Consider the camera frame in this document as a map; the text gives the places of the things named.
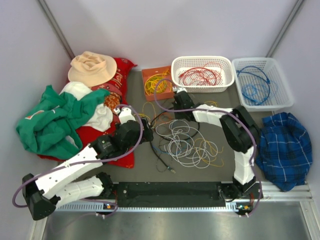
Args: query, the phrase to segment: white plastic basket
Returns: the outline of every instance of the white plastic basket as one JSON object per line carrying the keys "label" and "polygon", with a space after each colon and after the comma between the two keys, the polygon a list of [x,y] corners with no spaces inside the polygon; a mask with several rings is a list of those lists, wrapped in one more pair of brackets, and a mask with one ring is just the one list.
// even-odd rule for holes
{"label": "white plastic basket", "polygon": [[[220,72],[221,81],[217,85],[185,85],[179,76],[191,68],[204,67]],[[184,87],[189,93],[220,93],[231,86],[235,81],[231,62],[223,56],[180,56],[173,60],[171,77],[175,85]],[[186,83],[193,79],[186,78]]]}
{"label": "white plastic basket", "polygon": [[[240,71],[247,66],[258,67],[269,78],[270,96],[268,98],[268,95],[266,95],[265,92],[265,86],[268,85],[267,83],[264,83],[263,80],[247,73],[240,73],[239,76],[237,75],[237,71]],[[285,76],[275,59],[269,57],[237,58],[232,61],[232,70],[240,102],[249,112],[276,111],[291,107],[294,104]],[[256,68],[248,67],[244,71],[266,79],[264,74]],[[252,99],[261,99],[261,102],[266,99],[261,105],[257,105],[259,104],[259,101],[253,102],[247,99],[243,94],[244,88],[247,88],[246,90],[248,90],[248,88],[252,88],[252,86],[255,88],[255,90],[249,90],[250,96],[254,96]]]}

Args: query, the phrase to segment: red fabric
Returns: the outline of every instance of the red fabric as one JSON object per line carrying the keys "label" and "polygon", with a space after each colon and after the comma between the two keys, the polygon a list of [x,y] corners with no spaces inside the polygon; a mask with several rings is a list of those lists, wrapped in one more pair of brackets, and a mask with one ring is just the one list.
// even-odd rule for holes
{"label": "red fabric", "polygon": [[[127,77],[130,70],[133,67],[136,67],[134,63],[130,60],[125,58],[114,58],[117,65],[117,71],[114,77],[105,82],[103,84],[93,86],[91,89],[93,91],[97,89],[107,89],[110,92],[110,95],[105,97],[104,104],[108,106],[111,110],[113,110],[119,104],[127,104],[126,95],[127,95]],[[78,133],[83,146],[87,146],[88,143],[93,142],[97,137],[106,134],[112,134],[116,130],[116,122],[118,121],[118,117],[114,114],[113,115],[113,122],[111,123],[110,128],[105,131],[101,132],[89,126],[82,126],[76,130]],[[57,159],[52,156],[44,156],[38,155],[42,159],[50,159],[59,162],[64,162],[64,160]],[[119,167],[129,168],[132,169],[135,165],[135,156],[132,152],[128,156],[119,159],[118,161],[111,161],[109,164],[116,165]]]}

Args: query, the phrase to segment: blue plaid shirt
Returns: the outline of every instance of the blue plaid shirt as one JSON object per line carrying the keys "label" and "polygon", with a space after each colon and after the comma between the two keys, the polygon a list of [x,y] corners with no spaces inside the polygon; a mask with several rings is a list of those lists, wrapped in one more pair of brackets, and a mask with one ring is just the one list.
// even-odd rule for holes
{"label": "blue plaid shirt", "polygon": [[256,164],[282,191],[304,185],[313,161],[307,130],[291,113],[264,117],[262,122]]}

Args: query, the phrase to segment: green jacket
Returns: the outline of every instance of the green jacket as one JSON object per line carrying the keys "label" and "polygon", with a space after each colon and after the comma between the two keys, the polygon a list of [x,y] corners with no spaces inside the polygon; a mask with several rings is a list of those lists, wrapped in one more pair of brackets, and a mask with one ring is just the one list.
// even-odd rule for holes
{"label": "green jacket", "polygon": [[63,160],[72,158],[83,147],[76,129],[88,122],[109,94],[99,89],[77,100],[70,93],[59,95],[47,86],[40,102],[17,124],[24,149]]}

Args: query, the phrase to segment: hat brim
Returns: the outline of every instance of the hat brim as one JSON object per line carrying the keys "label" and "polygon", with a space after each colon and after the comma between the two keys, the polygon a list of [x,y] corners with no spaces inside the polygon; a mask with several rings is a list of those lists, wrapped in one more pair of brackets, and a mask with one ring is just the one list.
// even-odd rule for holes
{"label": "hat brim", "polygon": [[80,82],[87,87],[94,87],[100,84],[104,84],[111,80],[117,72],[116,60],[107,55],[98,54],[106,61],[106,69],[97,72],[96,74],[86,75],[77,71],[74,67],[71,67],[68,72],[68,79],[70,82]]}

